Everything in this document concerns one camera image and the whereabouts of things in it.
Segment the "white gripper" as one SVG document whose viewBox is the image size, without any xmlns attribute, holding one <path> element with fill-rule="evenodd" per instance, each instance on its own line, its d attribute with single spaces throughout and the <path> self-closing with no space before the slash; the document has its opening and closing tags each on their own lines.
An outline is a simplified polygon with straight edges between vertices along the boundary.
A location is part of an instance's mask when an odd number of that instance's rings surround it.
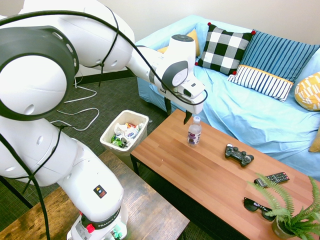
<svg viewBox="0 0 320 240">
<path fill-rule="evenodd" d="M 199 114 L 202 111 L 204 101 L 206 100 L 203 93 L 200 93 L 200 95 L 195 98 L 191 98 L 185 94 L 180 94 L 179 92 L 171 93 L 169 90 L 162 89 L 161 95 L 164 96 L 164 104 L 168 116 L 172 113 L 171 102 L 174 102 L 185 109 L 184 125 L 190 120 L 192 114 Z"/>
</svg>

